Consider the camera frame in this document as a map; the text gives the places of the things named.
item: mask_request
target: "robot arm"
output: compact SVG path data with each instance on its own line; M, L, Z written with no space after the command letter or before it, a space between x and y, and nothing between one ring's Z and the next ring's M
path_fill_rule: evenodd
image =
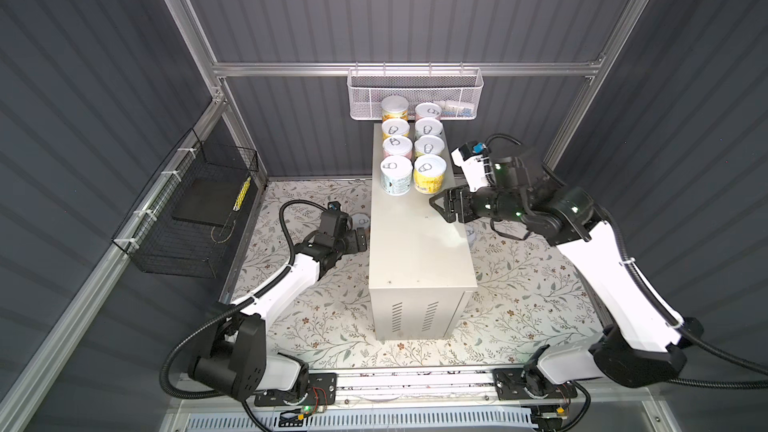
M500 137L504 135L494 134L488 142ZM627 387L642 387L676 378L686 363L681 349L688 343L670 326L669 317L689 329L698 329L698 322L684 321L631 259L649 293L666 309L667 317L662 316L649 302L648 291L642 292L625 270L628 261L622 259L608 214L583 189L566 186L539 165L532 149L511 137L508 141L512 145L506 150L495 147L492 152L481 142L456 149L452 157L468 184L434 196L432 206L448 222L487 217L494 231L496 221L521 222L528 229L521 238L502 234L508 238L543 235L577 267L614 318L612 326L593 337L537 350L519 378L526 390L543 397L570 380L609 377Z
M309 368L301 360L266 352L266 332L285 308L305 289L321 280L344 254L367 249L365 230L352 229L351 217L338 202L322 209L320 227L302 243L289 241L290 259L263 284L232 301L235 308L211 319L173 350L161 370L160 386L176 398L195 399L226 395L243 402L256 390L271 390L283 400L298 401L309 387ZM212 390L197 393L179 390L168 381L170 363L188 342L194 344L187 373Z

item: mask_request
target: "white wire mesh basket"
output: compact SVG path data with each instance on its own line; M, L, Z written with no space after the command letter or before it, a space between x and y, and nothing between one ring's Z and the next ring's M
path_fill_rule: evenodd
M385 64L351 68L346 84L354 120L381 120L381 101L388 96L408 100L410 120L423 102L440 105L443 120L472 120L478 114L483 81L477 67Z

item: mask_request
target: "black wire mesh basket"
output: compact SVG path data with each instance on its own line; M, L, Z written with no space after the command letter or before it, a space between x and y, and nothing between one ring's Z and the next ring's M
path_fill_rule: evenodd
M156 197L134 207L112 241L142 272L216 278L228 273L245 231L258 159L253 149L209 141L186 150L175 170L160 173ZM137 214L132 235L118 236Z

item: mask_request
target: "gray corrugated wall panel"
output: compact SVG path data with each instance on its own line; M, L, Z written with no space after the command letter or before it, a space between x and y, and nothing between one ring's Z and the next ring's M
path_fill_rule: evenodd
M192 0L221 62L597 58L627 0Z
M222 121L209 140L234 145ZM225 280L145 274L130 264L27 430L155 432L170 400L160 366L213 313ZM186 360L174 364L174 377Z
M13 338L0 348L5 395L210 95L162 0L0 0L0 23L0 331ZM157 289L158 303L172 294ZM180 327L145 318L141 304L134 297L113 317ZM92 396L70 391L83 417ZM61 412L51 402L43 410Z
M232 77L228 83L272 177L371 173L372 128L350 118L341 77ZM448 145L508 132L543 154L581 77L489 77L475 120L446 120Z
M558 164L705 338L766 362L768 0L652 0ZM683 376L754 378L697 350ZM684 430L762 420L761 392L668 388Z

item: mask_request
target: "white can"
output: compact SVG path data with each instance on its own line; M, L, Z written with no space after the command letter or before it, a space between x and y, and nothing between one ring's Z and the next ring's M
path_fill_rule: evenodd
M437 136L422 136L421 139L416 141L414 148L416 149L417 158L425 154L439 156L442 150L446 148L446 144Z
M390 196L402 196L411 189L413 165L403 156L389 156L382 160L382 188Z
M427 117L416 121L416 140L422 136L439 136L442 134L442 122Z
M410 158L413 156L413 143L406 136L391 136L384 139L384 157L403 156Z
M446 161L440 156L427 154L413 164L413 182L422 194L437 194L446 176Z
M408 100L405 97L389 96L382 100L382 120L408 120Z
M382 122L382 132L384 132L385 139L389 138L390 136L408 137L408 132L410 131L410 125L408 125L408 122L403 119L388 119Z
M440 120L442 107L433 102L424 102L416 106L416 120L419 119L437 119Z

